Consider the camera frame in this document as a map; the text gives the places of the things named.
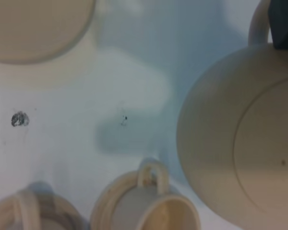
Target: dark stain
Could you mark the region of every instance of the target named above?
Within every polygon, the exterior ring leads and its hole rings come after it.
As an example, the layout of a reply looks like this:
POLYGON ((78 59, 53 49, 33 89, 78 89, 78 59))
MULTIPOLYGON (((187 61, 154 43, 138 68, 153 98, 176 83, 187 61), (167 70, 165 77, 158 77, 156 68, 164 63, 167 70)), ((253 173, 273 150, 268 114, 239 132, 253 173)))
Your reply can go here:
POLYGON ((126 126, 127 125, 127 120, 128 117, 127 116, 123 116, 123 121, 120 123, 121 126, 126 126))
POLYGON ((29 117, 26 113, 19 111, 17 113, 15 113, 12 116, 12 126, 16 127, 16 126, 27 126, 29 124, 30 120, 29 117))

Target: mug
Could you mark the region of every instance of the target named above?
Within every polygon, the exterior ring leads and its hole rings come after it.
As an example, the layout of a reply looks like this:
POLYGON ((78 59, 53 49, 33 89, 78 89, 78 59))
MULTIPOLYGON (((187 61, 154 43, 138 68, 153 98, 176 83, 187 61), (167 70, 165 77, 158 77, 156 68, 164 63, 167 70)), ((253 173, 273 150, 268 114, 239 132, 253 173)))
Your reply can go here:
POLYGON ((55 195, 23 190, 0 202, 0 230, 81 230, 78 212, 55 195))
POLYGON ((187 198, 171 192, 168 172, 158 162, 144 165, 137 186, 116 204, 112 230, 199 230, 196 209, 187 198), (156 184, 152 171, 156 172, 156 184))

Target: mug handle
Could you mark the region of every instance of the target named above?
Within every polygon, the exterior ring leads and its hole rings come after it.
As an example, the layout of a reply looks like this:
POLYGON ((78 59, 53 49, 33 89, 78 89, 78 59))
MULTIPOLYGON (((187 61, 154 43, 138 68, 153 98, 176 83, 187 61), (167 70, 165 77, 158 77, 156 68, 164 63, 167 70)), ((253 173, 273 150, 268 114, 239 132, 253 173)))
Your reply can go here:
POLYGON ((41 230, 39 204, 35 194, 23 190, 14 195, 14 219, 23 230, 41 230))
POLYGON ((152 181, 152 170, 156 171, 157 192, 163 195, 169 192, 169 179, 166 167, 159 162, 150 162, 141 167, 138 173, 138 187, 144 187, 152 181))
POLYGON ((255 10, 249 30, 249 46, 268 43, 270 2, 271 0, 261 0, 255 10))

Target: white teapot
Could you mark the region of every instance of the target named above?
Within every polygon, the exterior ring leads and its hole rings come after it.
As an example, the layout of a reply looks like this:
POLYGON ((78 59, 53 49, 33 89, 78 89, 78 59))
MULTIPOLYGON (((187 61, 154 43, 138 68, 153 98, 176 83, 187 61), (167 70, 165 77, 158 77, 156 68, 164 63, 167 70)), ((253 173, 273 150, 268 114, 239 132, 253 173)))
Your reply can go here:
POLYGON ((269 3, 254 14, 249 46, 195 83, 177 130, 193 190, 246 230, 288 230, 288 50, 268 43, 269 3))

